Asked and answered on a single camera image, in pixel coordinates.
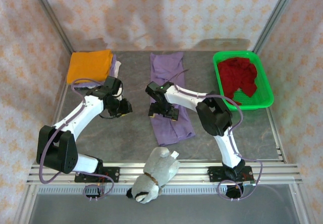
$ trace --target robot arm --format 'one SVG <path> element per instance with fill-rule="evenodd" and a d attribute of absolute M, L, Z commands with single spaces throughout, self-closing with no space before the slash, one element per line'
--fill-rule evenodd
<path fill-rule="evenodd" d="M 206 93 L 197 93 L 177 87 L 190 94 L 207 95 Z M 172 104 L 182 105 L 198 113 L 203 128 L 215 138 L 221 151 L 226 173 L 231 179 L 234 179 L 245 167 L 245 161 L 235 154 L 239 151 L 233 136 L 231 136 L 231 140 L 235 149 L 231 146 L 228 131 L 232 125 L 232 113 L 222 99 L 189 96 L 179 92 L 171 82 L 167 82 L 163 86 L 151 82 L 146 88 L 146 93 L 156 101 L 151 104 L 149 109 L 149 116 L 151 117 L 153 117 L 153 114 L 160 114 L 163 117 L 177 120 L 179 112 Z"/>
<path fill-rule="evenodd" d="M 38 138 L 37 163 L 40 163 L 48 140 L 57 129 L 61 128 L 48 148 L 44 166 L 65 174 L 71 171 L 100 173 L 99 167 L 102 167 L 102 160 L 79 154 L 75 142 L 83 129 L 103 110 L 107 109 L 110 116 L 115 118 L 132 112 L 131 104 L 127 99 L 122 98 L 121 94 L 122 82 L 114 77 L 107 77 L 102 86 L 88 90 L 84 101 L 67 117 L 52 127 L 42 127 Z M 66 124 L 81 108 L 83 110 Z"/>

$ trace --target green plastic basket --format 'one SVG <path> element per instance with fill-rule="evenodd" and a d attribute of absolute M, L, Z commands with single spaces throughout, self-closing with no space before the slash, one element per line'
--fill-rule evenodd
<path fill-rule="evenodd" d="M 235 92 L 233 99 L 241 103 L 239 107 L 242 110 L 259 109 L 271 106 L 274 102 L 274 95 L 271 86 L 262 67 L 260 58 L 257 54 L 251 51 L 220 51 L 214 55 L 213 63 L 219 83 L 220 95 L 224 95 L 224 93 L 219 75 L 218 64 L 226 59 L 235 57 L 248 58 L 250 59 L 250 62 L 256 66 L 257 78 L 255 79 L 255 84 L 257 86 L 257 90 L 252 97 L 247 96 L 242 92 L 242 90 L 238 90 Z M 226 100 L 225 103 L 230 110 L 237 110 L 235 106 L 231 105 Z"/>

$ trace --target stuffed toy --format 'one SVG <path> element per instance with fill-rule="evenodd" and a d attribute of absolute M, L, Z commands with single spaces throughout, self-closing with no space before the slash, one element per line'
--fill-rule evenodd
<path fill-rule="evenodd" d="M 176 160 L 178 152 L 170 151 L 166 147 L 155 148 L 132 188 L 127 192 L 128 198 L 135 198 L 140 203 L 148 203 L 162 194 L 163 187 L 177 173 L 180 162 Z"/>

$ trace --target folded towel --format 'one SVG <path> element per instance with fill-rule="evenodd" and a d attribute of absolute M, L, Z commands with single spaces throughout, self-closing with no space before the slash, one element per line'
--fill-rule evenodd
<path fill-rule="evenodd" d="M 159 85 L 166 83 L 172 76 L 183 71 L 183 53 L 150 55 L 150 80 Z M 179 75 L 176 83 L 185 87 L 184 74 Z M 161 115 L 150 118 L 153 131 L 159 146 L 178 143 L 179 141 L 195 136 L 194 129 L 188 117 L 186 108 L 181 105 L 174 105 L 179 109 L 179 117 L 176 122 Z"/>
<path fill-rule="evenodd" d="M 113 54 L 111 50 L 74 52 L 71 56 L 67 74 L 67 83 L 71 84 L 79 78 L 90 78 L 99 82 L 105 81 L 109 75 Z"/>
<path fill-rule="evenodd" d="M 115 61 L 113 63 L 114 65 L 114 69 L 110 69 L 109 72 L 109 76 L 115 77 L 117 78 L 119 75 L 119 67 L 121 65 L 121 63 L 119 61 Z M 95 83 L 95 82 L 88 82 L 88 83 L 80 83 L 80 84 L 75 84 L 74 88 L 87 88 L 87 89 L 91 89 L 94 88 L 96 86 L 99 86 L 99 84 Z"/>

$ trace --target metal frame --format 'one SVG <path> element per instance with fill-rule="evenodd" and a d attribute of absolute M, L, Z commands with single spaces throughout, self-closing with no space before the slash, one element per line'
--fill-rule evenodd
<path fill-rule="evenodd" d="M 38 2 L 40 3 L 41 7 L 43 8 L 43 11 L 45 12 L 45 14 L 48 16 L 51 24 L 53 25 L 55 31 L 58 33 L 59 37 L 62 40 L 63 45 L 65 46 L 66 50 L 72 54 L 73 47 L 67 37 L 67 35 L 65 34 L 64 30 L 62 29 L 62 26 L 60 25 L 54 11 L 52 10 L 48 0 L 38 0 Z"/>
<path fill-rule="evenodd" d="M 221 162 L 214 161 L 180 161 L 181 167 L 175 177 L 169 181 L 168 185 L 217 185 L 218 182 L 210 183 L 207 174 L 209 166 L 222 166 Z M 258 163 L 248 162 L 253 169 L 253 175 L 258 178 L 260 165 Z M 302 183 L 301 176 L 296 164 L 284 164 L 281 162 L 264 162 L 261 175 L 261 184 L 299 184 Z M 105 162 L 103 166 L 119 166 L 119 182 L 116 185 L 132 185 L 137 177 L 143 173 L 144 163 L 135 162 Z M 39 165 L 33 165 L 28 176 L 28 185 L 41 185 L 38 177 Z M 44 168 L 43 174 L 47 179 L 54 176 L 57 171 Z M 84 183 L 74 183 L 75 173 L 59 175 L 50 185 L 81 185 Z"/>
<path fill-rule="evenodd" d="M 71 54 L 73 47 L 70 44 L 66 34 L 64 33 L 58 19 L 56 18 L 48 0 L 38 0 L 48 16 L 49 20 L 53 24 L 56 32 L 60 36 L 67 51 Z M 274 25 L 277 23 L 278 18 L 282 14 L 289 0 L 279 0 L 277 3 L 268 23 L 266 24 L 259 40 L 254 48 L 255 53 L 259 53 L 268 38 L 268 35 L 272 31 Z M 65 85 L 62 94 L 60 96 L 60 104 L 56 109 L 56 117 L 54 123 L 59 120 L 60 113 L 63 107 L 63 102 L 67 92 L 68 86 Z M 306 208 L 309 207 L 306 194 L 304 194 L 304 186 L 301 184 L 302 179 L 296 164 L 287 164 L 286 155 L 279 137 L 279 134 L 275 127 L 275 120 L 273 118 L 271 109 L 267 109 L 268 119 L 270 121 L 272 131 L 274 134 L 277 152 L 279 159 L 266 159 L 263 160 L 264 169 L 263 175 L 259 184 L 289 184 L 291 193 L 294 193 L 293 200 L 301 223 L 315 223 L 312 212 Z M 259 164 L 247 163 L 253 167 L 255 178 L 259 174 Z M 115 194 L 124 194 L 125 187 L 132 185 L 135 179 L 143 172 L 143 162 L 107 162 L 104 165 L 119 166 L 120 169 L 120 181 L 115 185 Z M 183 186 L 194 186 L 196 190 L 199 188 L 205 189 L 206 186 L 214 186 L 218 183 L 210 183 L 207 175 L 207 168 L 209 166 L 221 166 L 222 163 L 216 161 L 199 161 L 199 160 L 185 160 L 181 161 L 181 167 L 178 174 L 169 182 L 169 188 L 178 188 Z M 27 185 L 24 190 L 23 198 L 18 207 L 17 214 L 14 219 L 14 223 L 29 223 L 32 209 L 36 200 L 37 194 L 46 192 L 45 189 L 53 189 L 56 193 L 64 194 L 64 190 L 71 190 L 77 193 L 80 189 L 85 186 L 82 183 L 74 183 L 74 175 L 60 175 L 50 185 L 41 185 L 38 178 L 39 165 L 35 164 L 32 166 L 30 174 L 28 176 Z M 44 168 L 44 175 L 46 178 L 50 178 L 55 174 L 52 169 Z"/>
<path fill-rule="evenodd" d="M 254 49 L 252 50 L 255 54 L 260 53 L 265 42 L 269 38 L 271 31 L 273 30 L 274 26 L 277 24 L 280 16 L 283 14 L 284 9 L 286 8 L 289 1 L 290 0 L 278 0 L 271 16 L 268 19 L 267 24 L 265 25 L 257 43 L 255 44 Z"/>
<path fill-rule="evenodd" d="M 115 185 L 110 195 L 125 196 L 131 185 Z M 41 186 L 38 190 L 38 195 L 80 195 L 83 193 L 83 187 L 79 185 L 49 185 Z M 220 192 L 225 194 L 227 187 L 220 187 Z M 87 189 L 86 194 L 97 193 L 96 189 Z M 217 189 L 214 186 L 201 185 L 167 185 L 163 188 L 163 195 L 209 195 L 217 194 Z"/>

